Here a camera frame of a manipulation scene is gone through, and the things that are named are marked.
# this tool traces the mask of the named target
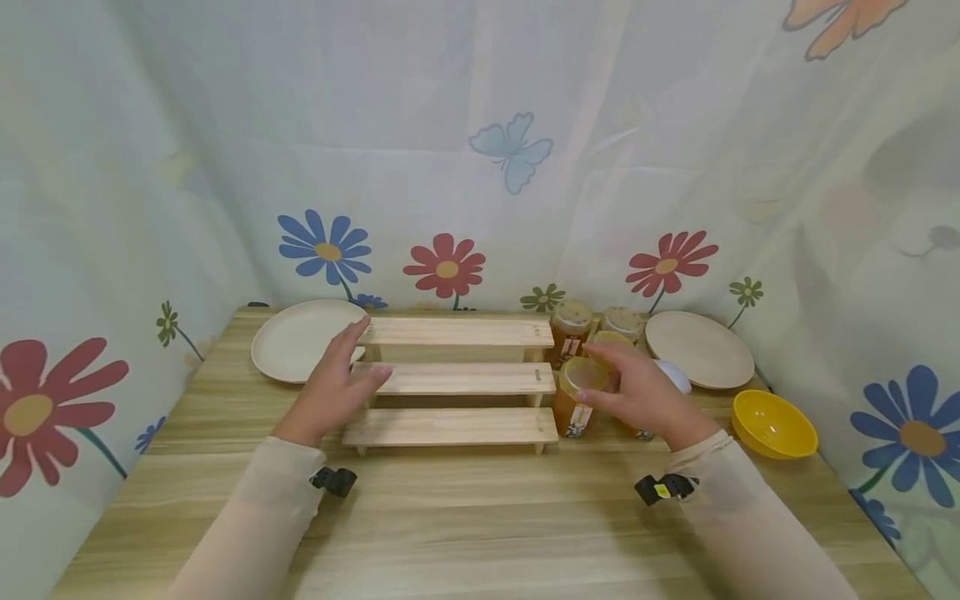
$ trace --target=wooden shelf rack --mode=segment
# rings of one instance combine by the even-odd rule
[[[378,446],[533,444],[538,454],[559,440],[553,412],[540,406],[556,384],[543,350],[553,347],[545,318],[488,319],[469,315],[373,317],[360,338],[367,349],[355,370],[390,364],[378,396],[526,396],[527,406],[372,408],[348,423],[342,444],[366,455]],[[516,363],[382,363],[386,346],[523,348]]]

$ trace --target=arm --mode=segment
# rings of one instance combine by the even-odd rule
[[[847,580],[724,431],[670,457],[700,478],[681,502],[700,541],[744,598],[855,599]]]
[[[350,356],[369,324],[365,317],[330,341],[273,435],[253,453],[227,505],[171,586],[170,598],[276,597],[323,496],[309,482],[326,462],[318,449],[321,439],[391,375],[387,368],[350,375]]]
[[[856,598],[836,565],[780,501],[726,432],[634,348],[588,345],[620,371],[616,394],[577,399],[659,434],[673,454],[668,472],[700,479],[681,502],[710,556],[744,598]]]
[[[267,438],[253,453],[227,505],[206,531],[171,598],[273,598],[323,492],[308,481],[326,457],[311,447]]]

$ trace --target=round plate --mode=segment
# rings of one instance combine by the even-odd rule
[[[311,300],[276,313],[253,336],[250,357],[268,377],[288,383],[305,383],[333,336],[367,311],[344,300]],[[364,348],[357,348],[350,363],[359,360]]]
[[[707,317],[681,311],[654,315],[646,327],[647,346],[702,388],[729,390],[754,377],[754,356],[740,338]]]

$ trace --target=fabric backdrop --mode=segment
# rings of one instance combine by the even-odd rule
[[[0,4],[0,595],[53,586],[238,306],[579,298],[731,325],[956,597],[958,34],[947,0]]]

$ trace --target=hand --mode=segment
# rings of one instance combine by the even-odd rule
[[[586,344],[620,374],[619,392],[582,390],[577,401],[662,437],[674,452],[701,442],[720,427],[684,396],[652,358],[636,348]]]
[[[350,374],[350,356],[369,324],[370,317],[364,317],[330,341],[324,357],[271,435],[293,444],[319,446],[329,430],[347,422],[390,378],[393,370],[385,366],[365,370],[359,376]]]

